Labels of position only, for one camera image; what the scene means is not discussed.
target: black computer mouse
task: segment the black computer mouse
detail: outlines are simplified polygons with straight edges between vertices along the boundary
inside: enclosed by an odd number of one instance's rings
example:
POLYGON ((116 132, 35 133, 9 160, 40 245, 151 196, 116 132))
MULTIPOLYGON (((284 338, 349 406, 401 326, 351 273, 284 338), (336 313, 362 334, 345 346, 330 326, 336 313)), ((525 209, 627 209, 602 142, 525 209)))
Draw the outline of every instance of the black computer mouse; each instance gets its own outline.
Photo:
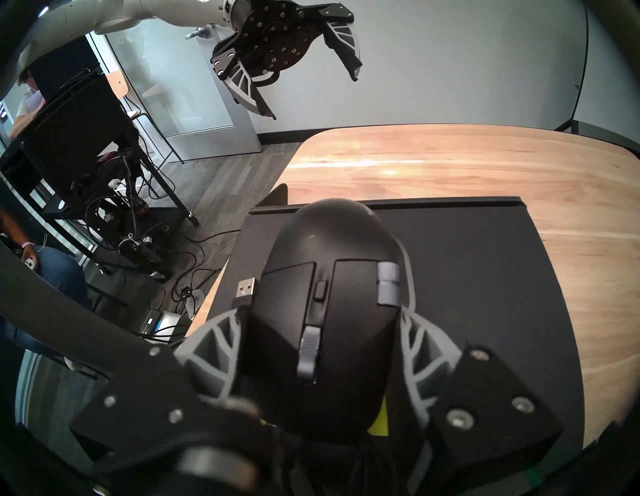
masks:
POLYGON ((403 265, 358 202, 322 200, 292 216, 253 296, 244 347, 242 395, 262 418, 309 440, 365 435, 385 393, 403 265))

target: electronic device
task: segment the electronic device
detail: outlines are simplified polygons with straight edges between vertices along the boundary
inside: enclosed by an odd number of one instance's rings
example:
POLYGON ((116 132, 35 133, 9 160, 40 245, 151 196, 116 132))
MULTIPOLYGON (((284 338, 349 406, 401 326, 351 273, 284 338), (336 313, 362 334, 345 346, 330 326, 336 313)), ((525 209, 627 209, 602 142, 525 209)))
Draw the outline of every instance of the electronic device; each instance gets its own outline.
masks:
POLYGON ((248 397, 267 421, 310 439, 362 437, 385 394, 403 264, 356 202, 306 205, 283 227, 253 295, 245 355, 248 397))
POLYGON ((2 73, 1 95, 8 93, 22 70, 61 45, 91 31, 103 35, 152 18, 198 27, 195 36, 207 36, 209 24, 232 28, 234 34, 214 49, 211 67, 236 102, 264 116, 275 118, 258 88, 275 83, 281 71, 297 64, 318 36, 322 35, 325 44, 336 52, 352 80, 357 80, 362 66, 353 31, 354 15, 340 3, 302 6, 291 0, 75 0, 38 19, 13 55, 13 70, 2 73))
POLYGON ((185 315, 152 309, 138 334, 151 343, 169 344, 183 338, 190 325, 191 320, 185 315))

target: usb connector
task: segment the usb connector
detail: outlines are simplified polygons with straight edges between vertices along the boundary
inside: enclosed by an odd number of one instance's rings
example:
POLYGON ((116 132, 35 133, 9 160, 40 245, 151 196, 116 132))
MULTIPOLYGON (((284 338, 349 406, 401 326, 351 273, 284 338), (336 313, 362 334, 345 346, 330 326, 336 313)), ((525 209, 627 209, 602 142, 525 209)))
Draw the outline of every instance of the usb connector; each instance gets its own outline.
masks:
POLYGON ((253 293, 255 292, 256 285, 257 281, 255 277, 240 281, 238 283, 236 297, 234 298, 233 308, 237 308, 241 305, 251 305, 251 300, 253 299, 253 293))

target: baseboard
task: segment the baseboard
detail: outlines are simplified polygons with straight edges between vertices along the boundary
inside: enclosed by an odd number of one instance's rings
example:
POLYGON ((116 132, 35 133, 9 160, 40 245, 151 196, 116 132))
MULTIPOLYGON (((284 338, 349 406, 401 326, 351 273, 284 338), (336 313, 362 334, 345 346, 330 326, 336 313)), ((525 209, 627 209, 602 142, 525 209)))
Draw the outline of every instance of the baseboard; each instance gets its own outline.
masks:
POLYGON ((301 143, 307 141, 311 136, 319 132, 333 129, 326 127, 324 129, 298 129, 296 131, 277 131, 277 132, 261 132, 258 133, 258 140, 261 145, 279 145, 280 143, 301 143))

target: white wall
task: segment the white wall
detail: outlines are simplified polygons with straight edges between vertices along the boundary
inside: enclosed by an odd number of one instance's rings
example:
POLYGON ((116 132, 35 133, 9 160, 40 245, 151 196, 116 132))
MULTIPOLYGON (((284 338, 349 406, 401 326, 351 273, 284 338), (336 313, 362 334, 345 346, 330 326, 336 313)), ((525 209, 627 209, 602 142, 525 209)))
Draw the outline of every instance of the white wall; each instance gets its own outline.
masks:
POLYGON ((591 10, 587 70, 575 119, 640 143, 640 84, 591 10))
POLYGON ((320 36, 260 88, 278 120, 252 115, 257 132, 430 122, 553 129, 571 116, 585 48, 578 0, 344 4, 360 39, 359 80, 320 36))

